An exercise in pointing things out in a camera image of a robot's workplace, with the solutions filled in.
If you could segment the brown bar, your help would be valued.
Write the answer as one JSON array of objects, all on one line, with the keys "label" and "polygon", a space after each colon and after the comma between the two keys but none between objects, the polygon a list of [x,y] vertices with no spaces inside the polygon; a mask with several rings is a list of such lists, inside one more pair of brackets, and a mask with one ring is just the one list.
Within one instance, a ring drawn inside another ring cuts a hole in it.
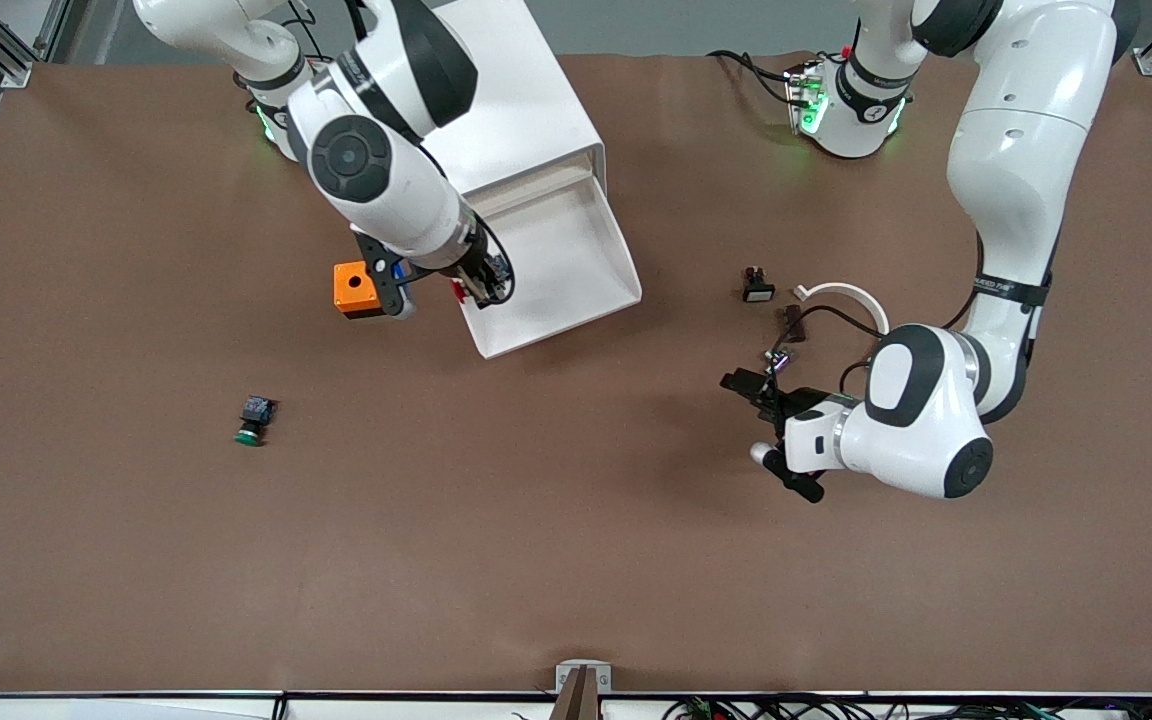
[{"label": "brown bar", "polygon": [[584,679],[571,676],[558,694],[548,720],[602,720],[602,697]]}]

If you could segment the green mushroom push button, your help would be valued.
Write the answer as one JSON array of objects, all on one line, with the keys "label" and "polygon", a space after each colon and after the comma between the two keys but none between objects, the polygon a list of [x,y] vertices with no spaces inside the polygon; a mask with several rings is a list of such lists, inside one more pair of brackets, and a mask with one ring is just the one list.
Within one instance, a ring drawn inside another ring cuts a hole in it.
[{"label": "green mushroom push button", "polygon": [[278,401],[273,397],[250,396],[238,414],[238,430],[234,442],[247,447],[262,447],[266,429],[276,414]]}]

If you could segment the white table edge rail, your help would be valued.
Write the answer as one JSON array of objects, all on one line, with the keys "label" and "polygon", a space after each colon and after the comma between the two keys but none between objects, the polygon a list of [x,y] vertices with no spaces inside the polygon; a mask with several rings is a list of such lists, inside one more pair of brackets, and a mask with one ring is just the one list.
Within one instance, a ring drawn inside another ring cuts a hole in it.
[{"label": "white table edge rail", "polygon": [[[1,692],[0,720],[548,720],[554,691]],[[1152,692],[604,694],[602,720],[1152,720]]]}]

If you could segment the white curved plastic bracket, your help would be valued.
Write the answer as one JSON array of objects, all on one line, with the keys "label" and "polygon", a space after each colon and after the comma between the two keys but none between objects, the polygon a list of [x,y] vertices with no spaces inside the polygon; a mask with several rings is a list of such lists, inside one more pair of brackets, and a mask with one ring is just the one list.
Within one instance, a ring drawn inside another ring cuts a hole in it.
[{"label": "white curved plastic bracket", "polygon": [[828,295],[828,293],[836,293],[836,295],[844,296],[846,300],[852,300],[856,304],[864,306],[870,314],[870,319],[873,320],[872,329],[877,333],[878,338],[890,333],[890,318],[888,318],[882,302],[877,300],[873,293],[864,290],[859,286],[846,282],[826,282],[814,286],[796,285],[794,287],[794,295],[799,301],[814,300],[814,297]]}]

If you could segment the grey metal bracket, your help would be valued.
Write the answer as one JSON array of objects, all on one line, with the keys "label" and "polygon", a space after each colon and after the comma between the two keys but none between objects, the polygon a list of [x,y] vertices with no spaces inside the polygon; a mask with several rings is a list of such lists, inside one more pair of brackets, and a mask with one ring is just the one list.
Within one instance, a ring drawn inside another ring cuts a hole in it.
[{"label": "grey metal bracket", "polygon": [[598,696],[613,692],[612,666],[594,659],[567,659],[554,667],[554,694],[561,694],[568,679],[584,679],[588,685],[594,687]]}]

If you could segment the orange button box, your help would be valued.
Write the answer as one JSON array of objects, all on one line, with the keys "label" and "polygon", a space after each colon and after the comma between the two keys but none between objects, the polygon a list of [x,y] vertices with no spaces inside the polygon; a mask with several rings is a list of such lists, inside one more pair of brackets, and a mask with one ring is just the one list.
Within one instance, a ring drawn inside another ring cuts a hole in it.
[{"label": "orange button box", "polygon": [[339,263],[333,266],[333,302],[338,313],[351,320],[387,318],[382,302],[369,275],[366,262]]}]

